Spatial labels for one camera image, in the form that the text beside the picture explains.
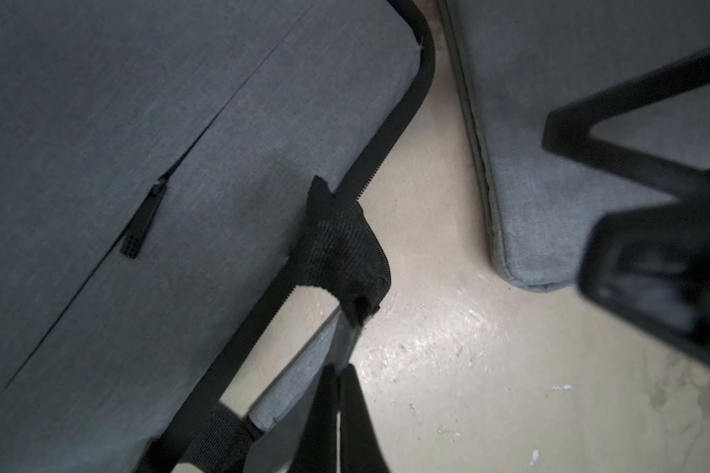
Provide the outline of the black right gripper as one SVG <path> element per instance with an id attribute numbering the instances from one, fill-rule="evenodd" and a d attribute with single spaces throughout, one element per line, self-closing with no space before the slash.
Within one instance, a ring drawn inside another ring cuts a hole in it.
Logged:
<path id="1" fill-rule="evenodd" d="M 710 197 L 710 174 L 597 139 L 600 122 L 710 85 L 710 47 L 551 112 L 542 148 L 676 198 Z M 611 213 L 578 273 L 587 300 L 710 368 L 710 199 Z"/>

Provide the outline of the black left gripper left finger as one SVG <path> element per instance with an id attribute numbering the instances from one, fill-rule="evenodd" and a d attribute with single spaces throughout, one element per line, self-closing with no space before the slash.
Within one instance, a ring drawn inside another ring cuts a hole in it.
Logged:
<path id="1" fill-rule="evenodd" d="M 338 380 L 333 366 L 319 378 L 314 402 L 290 465 L 290 473 L 333 473 L 337 469 Z"/>

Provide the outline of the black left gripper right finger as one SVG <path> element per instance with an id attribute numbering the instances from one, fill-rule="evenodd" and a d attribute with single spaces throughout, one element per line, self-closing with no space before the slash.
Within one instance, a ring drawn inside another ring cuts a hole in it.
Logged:
<path id="1" fill-rule="evenodd" d="M 339 382 L 340 471 L 347 473 L 390 473 L 375 434 L 365 397 L 352 365 Z"/>

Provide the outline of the grey zippered laptop bag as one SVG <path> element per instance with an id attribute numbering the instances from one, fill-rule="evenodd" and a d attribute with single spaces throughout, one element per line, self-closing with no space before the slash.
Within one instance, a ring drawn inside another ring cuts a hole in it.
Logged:
<path id="1" fill-rule="evenodd" d="M 411 1 L 0 1 L 0 472 L 132 472 L 417 77 Z"/>

